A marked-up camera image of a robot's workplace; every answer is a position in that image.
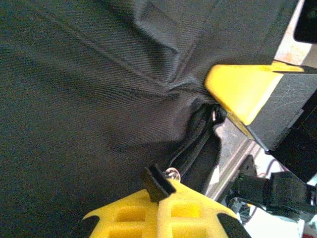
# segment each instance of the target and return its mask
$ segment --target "black strap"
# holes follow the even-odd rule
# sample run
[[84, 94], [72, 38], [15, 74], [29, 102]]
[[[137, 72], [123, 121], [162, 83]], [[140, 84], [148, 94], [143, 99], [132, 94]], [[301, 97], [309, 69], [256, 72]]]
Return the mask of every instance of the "black strap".
[[203, 105], [192, 117], [191, 135], [174, 153], [169, 166], [178, 169], [184, 176], [214, 133], [213, 126], [222, 123], [225, 116], [226, 111], [220, 105]]

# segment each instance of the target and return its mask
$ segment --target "metal ring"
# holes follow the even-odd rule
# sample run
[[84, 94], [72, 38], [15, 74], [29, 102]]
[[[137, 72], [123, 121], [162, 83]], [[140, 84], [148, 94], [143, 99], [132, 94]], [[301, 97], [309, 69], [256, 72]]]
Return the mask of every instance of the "metal ring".
[[165, 171], [165, 173], [169, 179], [173, 179], [173, 180], [180, 182], [180, 173], [176, 168], [172, 168], [172, 167], [168, 168]]
[[212, 121], [215, 122], [216, 121], [216, 111], [212, 112]]

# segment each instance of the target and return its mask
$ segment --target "yellow plastic part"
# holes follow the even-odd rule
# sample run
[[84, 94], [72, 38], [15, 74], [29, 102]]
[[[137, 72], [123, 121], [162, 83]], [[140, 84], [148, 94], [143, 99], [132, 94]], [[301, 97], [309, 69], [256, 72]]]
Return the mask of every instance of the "yellow plastic part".
[[181, 183], [169, 181], [177, 192], [159, 202], [158, 238], [228, 238], [217, 214], [236, 218], [233, 211]]
[[141, 190], [88, 213], [98, 216], [90, 238], [227, 238], [218, 213], [235, 214], [175, 180], [176, 188], [159, 205]]
[[156, 238], [158, 204], [143, 189], [88, 213], [98, 216], [90, 238]]
[[205, 87], [216, 100], [244, 125], [249, 125], [268, 101], [283, 73], [304, 72], [281, 62], [271, 65], [215, 65]]

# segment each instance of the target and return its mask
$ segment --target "black plastic bracket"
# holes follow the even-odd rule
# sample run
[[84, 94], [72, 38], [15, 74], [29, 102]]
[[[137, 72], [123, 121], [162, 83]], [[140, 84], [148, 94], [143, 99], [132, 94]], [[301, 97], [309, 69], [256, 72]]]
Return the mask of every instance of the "black plastic bracket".
[[317, 213], [316, 187], [302, 182], [291, 172], [272, 173], [270, 179], [239, 176], [232, 187], [228, 207], [253, 204], [288, 221], [310, 221]]

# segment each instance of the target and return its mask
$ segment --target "white surface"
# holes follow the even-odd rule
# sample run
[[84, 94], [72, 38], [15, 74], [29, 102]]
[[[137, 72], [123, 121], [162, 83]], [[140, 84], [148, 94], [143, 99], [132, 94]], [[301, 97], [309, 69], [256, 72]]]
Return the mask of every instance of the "white surface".
[[297, 42], [293, 37], [303, 4], [304, 0], [299, 0], [282, 42], [276, 52], [276, 60], [301, 65], [312, 47], [312, 44]]

